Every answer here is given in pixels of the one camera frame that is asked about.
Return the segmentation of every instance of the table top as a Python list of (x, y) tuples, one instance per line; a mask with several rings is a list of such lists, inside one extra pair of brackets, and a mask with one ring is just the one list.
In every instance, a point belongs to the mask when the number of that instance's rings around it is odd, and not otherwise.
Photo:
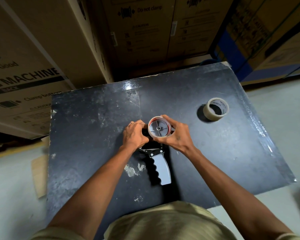
[[(220, 97), (229, 113), (208, 121), (203, 106)], [(122, 145), (130, 121), (161, 114), (187, 123), (195, 146), (253, 194), (295, 177), (227, 64), (216, 63), (54, 95), (50, 132), (47, 222)], [(172, 183), (161, 186), (152, 160), (136, 151), (126, 165), (95, 239), (117, 218), (175, 200), (220, 205), (191, 162), (167, 148)]]

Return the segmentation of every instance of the barcode label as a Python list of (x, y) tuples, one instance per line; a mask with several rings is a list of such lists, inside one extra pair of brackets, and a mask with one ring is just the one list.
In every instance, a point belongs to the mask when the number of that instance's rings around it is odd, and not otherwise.
[(113, 46), (118, 46), (118, 43), (117, 43), (117, 39), (116, 39), (116, 34), (114, 32), (110, 32), (110, 35), (111, 35), (111, 43)]
[(177, 23), (178, 23), (178, 21), (173, 21), (172, 22), (170, 36), (174, 36), (176, 34)]

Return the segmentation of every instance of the sleeve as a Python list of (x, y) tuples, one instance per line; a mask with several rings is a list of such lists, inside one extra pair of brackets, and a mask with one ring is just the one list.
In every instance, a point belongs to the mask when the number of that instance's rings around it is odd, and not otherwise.
[(61, 227), (47, 227), (35, 233), (30, 240), (85, 240), (71, 230)]
[(300, 240), (300, 236), (294, 233), (284, 233), (279, 236), (276, 240)]

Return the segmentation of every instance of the left hand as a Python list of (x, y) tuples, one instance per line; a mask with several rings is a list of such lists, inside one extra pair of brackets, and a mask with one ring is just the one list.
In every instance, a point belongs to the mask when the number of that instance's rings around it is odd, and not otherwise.
[(123, 132), (123, 146), (132, 147), (134, 150), (149, 142), (148, 137), (142, 134), (142, 129), (148, 128), (142, 120), (131, 121)]

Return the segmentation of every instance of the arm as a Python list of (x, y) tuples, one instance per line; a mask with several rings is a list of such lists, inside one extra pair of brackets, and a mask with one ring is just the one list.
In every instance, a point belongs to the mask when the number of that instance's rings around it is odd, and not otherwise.
[(81, 186), (49, 227), (72, 230), (86, 240), (94, 238), (125, 165), (132, 153), (149, 141), (141, 132), (146, 126), (141, 120), (131, 121), (123, 132), (123, 145), (118, 153)]
[(283, 233), (292, 233), (263, 203), (217, 168), (193, 145), (188, 125), (166, 115), (163, 117), (175, 131), (169, 137), (154, 140), (170, 145), (192, 162), (244, 239), (276, 239)]

